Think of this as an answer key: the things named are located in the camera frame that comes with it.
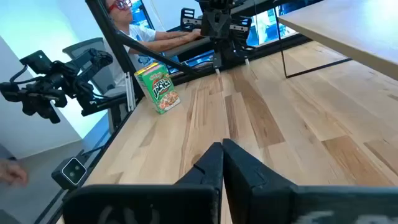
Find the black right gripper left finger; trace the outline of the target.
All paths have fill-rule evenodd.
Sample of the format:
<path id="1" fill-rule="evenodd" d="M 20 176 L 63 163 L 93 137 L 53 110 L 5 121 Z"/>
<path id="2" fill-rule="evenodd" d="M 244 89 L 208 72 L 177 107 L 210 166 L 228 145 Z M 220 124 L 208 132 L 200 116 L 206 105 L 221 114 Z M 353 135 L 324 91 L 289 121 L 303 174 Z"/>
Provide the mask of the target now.
<path id="1" fill-rule="evenodd" d="M 176 183 L 89 185 L 63 205 L 65 223 L 219 223 L 223 147 L 214 142 Z"/>

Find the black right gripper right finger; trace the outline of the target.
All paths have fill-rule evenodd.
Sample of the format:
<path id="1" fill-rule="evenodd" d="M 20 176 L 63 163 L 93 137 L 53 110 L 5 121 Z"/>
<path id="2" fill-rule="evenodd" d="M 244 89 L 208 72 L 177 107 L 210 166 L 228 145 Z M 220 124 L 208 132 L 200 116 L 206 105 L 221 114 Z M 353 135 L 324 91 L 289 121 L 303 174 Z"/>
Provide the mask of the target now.
<path id="1" fill-rule="evenodd" d="M 222 142 L 233 223 L 397 223 L 397 187 L 297 185 Z"/>

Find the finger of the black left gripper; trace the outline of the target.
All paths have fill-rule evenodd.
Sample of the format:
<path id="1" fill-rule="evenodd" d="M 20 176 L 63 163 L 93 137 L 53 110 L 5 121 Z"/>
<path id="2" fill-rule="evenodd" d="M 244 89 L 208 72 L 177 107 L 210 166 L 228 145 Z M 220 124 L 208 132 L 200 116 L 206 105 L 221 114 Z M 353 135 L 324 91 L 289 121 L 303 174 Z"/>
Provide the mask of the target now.
<path id="1" fill-rule="evenodd" d="M 215 31 L 215 13 L 205 11 L 201 19 L 201 35 L 205 37 L 216 37 Z"/>
<path id="2" fill-rule="evenodd" d="M 218 23 L 217 23 L 217 39 L 226 39 L 229 35 L 229 28 L 231 25 L 231 16 L 229 14 L 223 14 L 221 11 L 217 12 Z"/>

